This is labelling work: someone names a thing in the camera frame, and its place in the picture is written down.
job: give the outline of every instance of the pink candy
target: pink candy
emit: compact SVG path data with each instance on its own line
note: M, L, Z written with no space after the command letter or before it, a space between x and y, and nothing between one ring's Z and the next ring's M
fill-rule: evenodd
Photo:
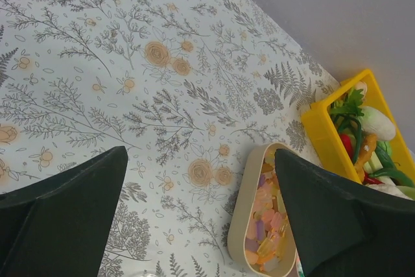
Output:
M283 223L283 216L280 214L280 212L276 212L274 216L272 217L272 220L270 222L271 227L273 227L275 230L279 230Z

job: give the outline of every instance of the dark green object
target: dark green object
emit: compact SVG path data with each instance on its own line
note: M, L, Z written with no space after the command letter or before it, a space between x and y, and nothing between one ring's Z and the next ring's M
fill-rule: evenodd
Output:
M306 277L414 275L414 201L342 178L285 149L275 161Z
M414 182L406 176L405 173L394 168L383 168L369 175L371 178L379 178L381 176L388 176L394 178L402 186L415 187Z
M96 277L127 161L114 147L0 195L0 277Z
M396 168L389 154L379 146L379 142L376 143L375 153L384 168Z

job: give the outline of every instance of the oval container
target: oval container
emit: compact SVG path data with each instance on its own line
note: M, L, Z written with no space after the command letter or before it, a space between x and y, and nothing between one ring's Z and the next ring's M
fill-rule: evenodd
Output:
M282 143L272 143L258 146L249 154L229 229L228 250L234 261L248 267L252 272L262 276L286 277L293 269L297 258L296 244L290 226L288 226L285 233L287 235L287 246L284 257L273 271L260 272L259 266L250 265L245 256L246 231L252 214L252 207L254 205L255 193L257 191L259 176L261 175L265 152L270 147L275 149L289 149Z

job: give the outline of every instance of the floral tablecloth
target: floral tablecloth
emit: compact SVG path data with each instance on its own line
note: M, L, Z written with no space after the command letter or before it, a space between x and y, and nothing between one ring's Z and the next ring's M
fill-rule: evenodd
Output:
M338 86L251 0L0 0L0 192L116 145L99 276L250 276L226 235L244 163Z

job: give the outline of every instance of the toy vegetable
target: toy vegetable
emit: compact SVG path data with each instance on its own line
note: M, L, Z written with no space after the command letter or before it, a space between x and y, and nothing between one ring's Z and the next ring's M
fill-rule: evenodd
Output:
M364 180L363 165L370 160L370 157L372 157L372 153L376 149L376 141L376 134L368 134L362 142L359 151L359 156L355 163L355 170L357 171L357 174L361 179L361 182L363 182Z
M371 106L362 107L363 116L358 116L362 130L376 134L380 141L390 141L396 135L396 127L387 116Z
M339 134L340 139L342 140L343 146L346 149L346 152L348 152L348 155L350 159L353 158L353 146L351 146L351 140L350 137L347 134Z

